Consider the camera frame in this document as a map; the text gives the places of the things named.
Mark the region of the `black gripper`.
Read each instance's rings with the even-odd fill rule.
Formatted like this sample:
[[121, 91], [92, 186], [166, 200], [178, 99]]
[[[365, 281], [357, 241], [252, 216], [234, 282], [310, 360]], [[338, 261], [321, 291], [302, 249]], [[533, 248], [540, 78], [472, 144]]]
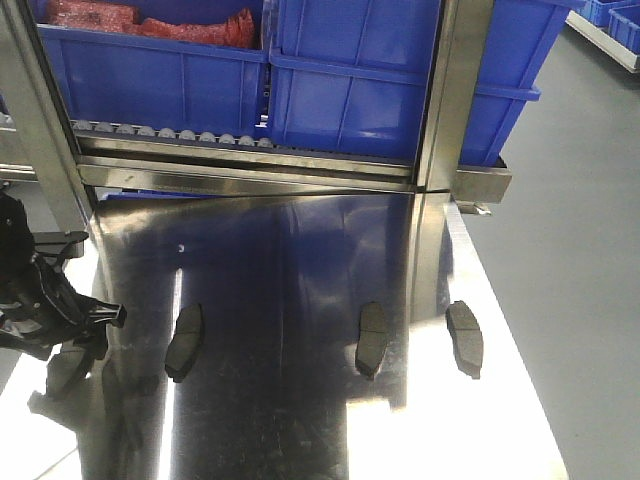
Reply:
[[46, 360], [55, 345], [77, 339], [83, 332], [107, 324], [124, 326], [124, 305], [81, 294], [75, 295], [76, 305], [69, 283], [43, 257], [80, 258], [87, 239], [85, 231], [33, 234], [23, 203], [1, 195], [3, 348]]

